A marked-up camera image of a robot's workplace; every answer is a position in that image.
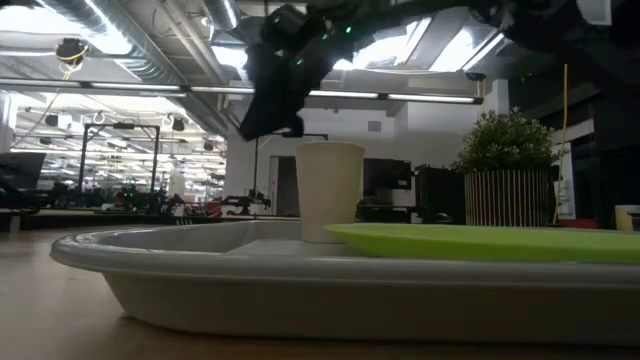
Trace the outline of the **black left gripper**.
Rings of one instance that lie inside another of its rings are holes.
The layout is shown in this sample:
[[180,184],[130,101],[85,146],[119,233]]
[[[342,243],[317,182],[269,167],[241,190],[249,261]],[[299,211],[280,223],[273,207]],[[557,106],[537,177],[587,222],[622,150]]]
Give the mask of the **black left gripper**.
[[[245,141],[283,131],[300,138],[304,120],[305,67],[331,70],[373,42],[380,27],[378,1],[311,1],[301,11],[285,4],[264,18],[258,45],[247,48],[245,70],[253,98],[241,122]],[[275,75],[276,104],[272,109],[270,82]]]

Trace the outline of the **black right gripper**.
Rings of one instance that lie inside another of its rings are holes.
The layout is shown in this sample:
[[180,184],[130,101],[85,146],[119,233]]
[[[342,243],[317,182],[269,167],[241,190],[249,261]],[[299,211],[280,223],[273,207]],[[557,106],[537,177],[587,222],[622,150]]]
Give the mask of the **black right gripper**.
[[466,7],[472,16],[521,46],[551,46],[580,23],[574,0],[383,0],[386,15],[398,19]]

